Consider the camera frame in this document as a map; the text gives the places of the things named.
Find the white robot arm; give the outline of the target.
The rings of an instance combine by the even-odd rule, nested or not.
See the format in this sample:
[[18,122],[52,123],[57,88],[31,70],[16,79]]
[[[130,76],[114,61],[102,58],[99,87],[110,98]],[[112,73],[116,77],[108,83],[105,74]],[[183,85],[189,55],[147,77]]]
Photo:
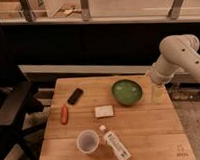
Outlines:
[[163,87],[173,79],[179,68],[200,83],[200,55],[197,53],[199,47],[200,40],[193,34],[169,35],[160,42],[159,58],[146,72],[152,82],[153,103],[162,101]]

